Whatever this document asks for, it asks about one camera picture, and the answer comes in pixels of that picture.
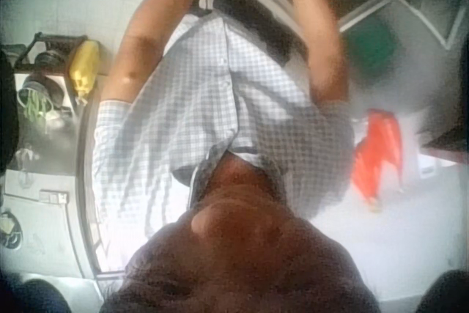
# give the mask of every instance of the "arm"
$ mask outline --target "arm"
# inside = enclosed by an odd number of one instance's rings
[[[193,0],[144,0],[130,21],[101,100],[132,103]]]
[[[347,101],[347,64],[338,24],[327,0],[293,0],[309,52],[310,91],[318,105]]]

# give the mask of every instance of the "orange bag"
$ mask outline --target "orange bag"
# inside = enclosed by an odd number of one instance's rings
[[[393,114],[370,111],[366,138],[355,149],[352,181],[371,210],[379,210],[378,191],[383,161],[396,167],[402,186],[402,138],[399,123]]]

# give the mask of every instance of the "checkered shirt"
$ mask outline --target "checkered shirt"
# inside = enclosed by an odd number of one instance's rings
[[[171,44],[133,104],[100,104],[100,221],[151,237],[196,202],[226,151],[264,169],[299,216],[340,199],[353,151],[346,103],[316,107],[255,36],[219,15],[181,25]]]

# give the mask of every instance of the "green vegetable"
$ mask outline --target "green vegetable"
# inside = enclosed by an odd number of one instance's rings
[[[43,95],[32,89],[28,89],[28,99],[24,106],[24,116],[31,122],[37,122],[44,127],[45,113],[47,113],[48,100]]]

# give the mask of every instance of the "yellow bottle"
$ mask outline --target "yellow bottle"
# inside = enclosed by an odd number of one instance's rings
[[[93,89],[99,65],[99,45],[94,40],[85,40],[78,47],[69,70],[78,98],[84,99]]]

